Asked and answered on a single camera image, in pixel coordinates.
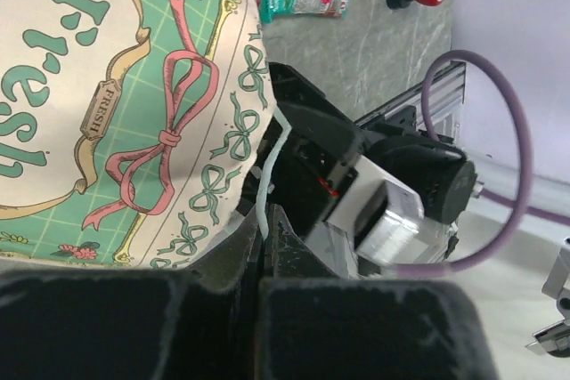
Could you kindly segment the green printed paper bag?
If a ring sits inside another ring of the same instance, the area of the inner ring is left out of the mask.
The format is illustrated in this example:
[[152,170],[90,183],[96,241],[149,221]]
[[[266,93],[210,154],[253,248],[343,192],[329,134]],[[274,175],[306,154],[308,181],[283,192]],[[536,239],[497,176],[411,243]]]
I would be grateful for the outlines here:
[[1,0],[1,256],[179,269],[276,107],[257,0]]

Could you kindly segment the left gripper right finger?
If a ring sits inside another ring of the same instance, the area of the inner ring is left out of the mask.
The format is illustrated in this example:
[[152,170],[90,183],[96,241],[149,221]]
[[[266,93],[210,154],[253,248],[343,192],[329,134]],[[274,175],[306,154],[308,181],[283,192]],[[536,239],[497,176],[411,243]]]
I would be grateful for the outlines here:
[[475,305],[456,285],[335,276],[269,210],[259,379],[494,379]]

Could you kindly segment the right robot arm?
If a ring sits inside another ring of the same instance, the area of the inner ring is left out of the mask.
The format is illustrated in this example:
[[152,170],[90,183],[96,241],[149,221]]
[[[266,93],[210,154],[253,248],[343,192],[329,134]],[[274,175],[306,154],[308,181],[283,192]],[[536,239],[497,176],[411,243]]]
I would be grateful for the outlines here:
[[419,129],[420,85],[352,121],[291,66],[273,62],[269,69],[292,127],[273,168],[269,200],[283,208],[298,235],[325,220],[361,178],[359,156],[415,190],[432,220],[450,224],[466,208],[474,164],[451,137],[431,139]]

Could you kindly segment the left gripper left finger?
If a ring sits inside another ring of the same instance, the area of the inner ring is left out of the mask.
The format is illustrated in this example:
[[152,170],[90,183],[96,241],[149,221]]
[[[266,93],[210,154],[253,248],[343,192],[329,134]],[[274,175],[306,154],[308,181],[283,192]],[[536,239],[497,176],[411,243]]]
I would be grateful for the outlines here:
[[186,268],[4,272],[2,378],[251,378],[260,243],[249,213]]

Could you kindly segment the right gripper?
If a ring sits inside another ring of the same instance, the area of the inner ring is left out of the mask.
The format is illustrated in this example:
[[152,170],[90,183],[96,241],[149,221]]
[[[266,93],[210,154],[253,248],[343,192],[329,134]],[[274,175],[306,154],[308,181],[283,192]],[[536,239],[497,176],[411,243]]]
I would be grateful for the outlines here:
[[324,221],[354,182],[363,132],[290,65],[269,64],[277,106],[291,126],[272,170],[270,201],[301,238]]

